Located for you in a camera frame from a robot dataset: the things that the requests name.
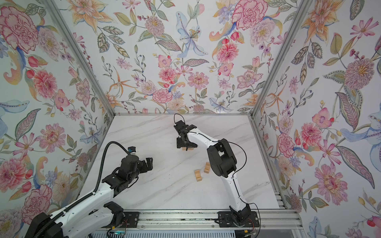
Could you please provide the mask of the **plain wood block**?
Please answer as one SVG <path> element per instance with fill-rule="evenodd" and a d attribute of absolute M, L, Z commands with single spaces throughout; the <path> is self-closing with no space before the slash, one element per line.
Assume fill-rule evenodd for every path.
<path fill-rule="evenodd" d="M 183 151 L 193 150 L 194 148 L 182 147 Z"/>

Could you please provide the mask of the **wood arch block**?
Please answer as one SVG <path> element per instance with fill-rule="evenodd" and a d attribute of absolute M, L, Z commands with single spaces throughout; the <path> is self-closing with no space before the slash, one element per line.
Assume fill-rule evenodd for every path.
<path fill-rule="evenodd" d="M 194 175 L 195 175 L 196 181 L 202 181 L 200 170 L 195 170 Z"/>
<path fill-rule="evenodd" d="M 210 172 L 210 168 L 211 168 L 210 163 L 209 163 L 209 162 L 206 162 L 206 164 L 205 164 L 205 168 L 204 168 L 204 173 L 209 174 L 209 172 Z"/>

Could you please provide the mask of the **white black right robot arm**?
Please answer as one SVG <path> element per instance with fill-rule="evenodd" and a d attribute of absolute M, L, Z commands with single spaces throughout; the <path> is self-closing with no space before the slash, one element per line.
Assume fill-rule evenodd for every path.
<path fill-rule="evenodd" d="M 222 179 L 229 199 L 230 218 L 238 225 L 251 215 L 250 204 L 243 198 L 238 183 L 237 159 L 231 148 L 231 142 L 226 139 L 216 139 L 206 135 L 194 125 L 188 125 L 184 121 L 177 121 L 174 129 L 178 133 L 177 147 L 193 149 L 200 145 L 206 147 L 209 164 L 212 171 Z"/>

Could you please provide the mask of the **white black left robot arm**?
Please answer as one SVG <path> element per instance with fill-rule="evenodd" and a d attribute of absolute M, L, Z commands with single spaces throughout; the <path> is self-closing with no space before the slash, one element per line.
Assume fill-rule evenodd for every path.
<path fill-rule="evenodd" d="M 102 180 L 96 191 L 51 215 L 42 212 L 33 218 L 26 237 L 83 238 L 102 227 L 121 226 L 127 218 L 114 198 L 131 188 L 140 174 L 152 169 L 152 158 L 140 160 L 136 155 L 128 155 L 120 167 Z"/>

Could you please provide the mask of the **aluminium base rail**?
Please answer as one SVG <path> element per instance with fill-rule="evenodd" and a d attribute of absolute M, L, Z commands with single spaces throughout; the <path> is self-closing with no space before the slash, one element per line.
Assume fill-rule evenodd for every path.
<path fill-rule="evenodd" d="M 138 212 L 137 218 L 127 221 L 119 230 L 222 230 L 219 225 L 219 212 L 230 210 L 126 210 Z M 250 220 L 260 227 L 256 230 L 301 230 L 302 221 L 294 210 L 253 209 Z"/>

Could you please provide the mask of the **aluminium corner post left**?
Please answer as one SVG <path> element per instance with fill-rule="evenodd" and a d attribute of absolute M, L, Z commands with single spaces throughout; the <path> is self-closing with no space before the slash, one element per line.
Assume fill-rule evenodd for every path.
<path fill-rule="evenodd" d="M 95 93 L 97 93 L 97 95 L 99 96 L 99 100 L 101 101 L 104 110 L 109 114 L 112 120 L 116 115 L 115 111 L 112 109 L 108 99 L 106 98 L 106 94 L 103 92 L 95 74 L 93 73 L 90 65 L 88 64 L 87 60 L 85 59 L 85 56 L 82 53 L 81 47 L 76 42 L 57 5 L 54 1 L 47 0 L 42 0 L 42 5 L 50 14 L 53 22 L 57 25 L 57 29 L 59 30 L 59 32 L 62 33 L 63 39 L 67 42 L 69 48 L 72 50 L 76 61 L 78 62 L 81 69 L 84 71 Z"/>

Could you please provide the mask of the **aluminium corner post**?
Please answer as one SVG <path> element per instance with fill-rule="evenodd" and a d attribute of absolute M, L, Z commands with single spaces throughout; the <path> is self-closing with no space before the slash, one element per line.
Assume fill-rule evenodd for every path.
<path fill-rule="evenodd" d="M 254 119 L 258 114 L 260 114 L 261 106 L 264 103 L 267 92 L 269 91 L 273 81 L 275 80 L 275 77 L 280 70 L 280 68 L 284 65 L 284 60 L 286 58 L 287 53 L 291 49 L 291 45 L 293 41 L 295 40 L 295 37 L 297 35 L 297 32 L 299 31 L 302 21 L 308 14 L 309 7 L 311 6 L 312 1 L 301 1 L 299 7 L 296 10 L 295 17 L 292 21 L 292 24 L 290 25 L 288 35 L 285 38 L 278 55 L 275 57 L 275 61 L 273 64 L 272 69 L 270 70 L 270 73 L 265 80 L 264 86 L 262 87 L 262 90 L 260 91 L 259 98 L 257 100 L 256 105 L 253 108 L 253 111 L 251 112 L 251 119 Z"/>
<path fill-rule="evenodd" d="M 42 0 L 42 5 L 50 14 L 53 22 L 57 25 L 57 29 L 59 30 L 59 32 L 62 33 L 63 39 L 67 42 L 69 48 L 72 50 L 76 61 L 78 62 L 81 69 L 84 71 L 95 93 L 97 93 L 97 95 L 99 96 L 99 100 L 101 101 L 104 110 L 109 114 L 112 120 L 116 115 L 115 111 L 112 109 L 108 99 L 106 98 L 106 94 L 103 92 L 95 74 L 93 73 L 90 65 L 88 64 L 87 60 L 85 59 L 85 56 L 82 53 L 81 47 L 76 42 L 57 5 L 54 1 L 47 0 Z"/>

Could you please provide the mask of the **aluminium corner post right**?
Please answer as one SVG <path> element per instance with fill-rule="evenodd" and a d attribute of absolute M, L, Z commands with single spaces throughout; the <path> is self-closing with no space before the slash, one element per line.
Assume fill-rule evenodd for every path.
<path fill-rule="evenodd" d="M 297 35 L 297 32 L 299 31 L 302 21 L 308 14 L 309 7 L 311 6 L 312 1 L 301 1 L 299 7 L 296 10 L 295 17 L 292 21 L 292 24 L 290 25 L 288 35 L 285 38 L 278 55 L 275 57 L 275 61 L 273 64 L 272 69 L 270 70 L 270 73 L 265 80 L 264 86 L 262 87 L 262 90 L 260 91 L 259 98 L 257 100 L 256 105 L 253 108 L 253 111 L 251 112 L 251 119 L 254 119 L 258 114 L 260 114 L 261 106 L 264 103 L 267 92 L 269 91 L 273 81 L 275 80 L 275 77 L 280 70 L 280 68 L 284 65 L 284 60 L 286 58 L 287 53 L 291 49 L 291 45 L 293 41 L 295 40 L 295 37 Z"/>

